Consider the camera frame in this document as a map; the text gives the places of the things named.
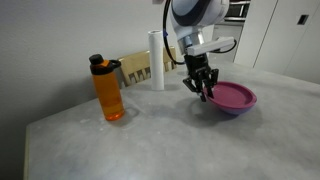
orange water bottle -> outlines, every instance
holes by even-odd
[[[124,114],[118,81],[113,70],[121,66],[117,60],[104,60],[100,54],[89,58],[94,86],[104,117],[108,121],[119,119]]]

cable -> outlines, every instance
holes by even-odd
[[[218,51],[218,50],[214,50],[214,51],[210,51],[211,53],[216,53],[216,54],[223,54],[223,53],[227,53],[232,51],[237,45],[237,40],[234,39],[234,45],[232,46],[232,48],[226,50],[226,51]]]
[[[184,65],[185,62],[178,62],[176,60],[174,60],[174,58],[172,57],[172,54],[170,52],[170,49],[169,49],[169,44],[168,44],[168,39],[167,39],[167,36],[168,36],[168,33],[166,31],[166,28],[167,28],[167,16],[168,16],[168,11],[169,11],[169,8],[170,8],[170,2],[171,0],[167,0],[166,1],[166,4],[164,6],[164,11],[163,11],[163,21],[162,21],[162,26],[163,26],[163,42],[164,42],[164,45],[166,47],[166,51],[167,51],[167,54],[169,55],[171,61],[174,63],[174,64],[177,64],[177,65]]]

table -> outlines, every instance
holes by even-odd
[[[121,90],[125,116],[104,120],[98,100],[27,127],[30,180],[318,180],[320,86],[212,61],[219,80],[258,98],[228,115],[181,82],[185,67],[165,73],[165,91],[146,80]]]

white cylinder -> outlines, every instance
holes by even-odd
[[[164,90],[163,78],[163,35],[162,31],[149,31],[149,59],[151,72],[151,89]]]

bowl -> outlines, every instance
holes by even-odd
[[[249,111],[257,102],[256,95],[250,89],[233,82],[219,81],[212,91],[214,98],[207,96],[207,99],[222,111],[233,115]]]

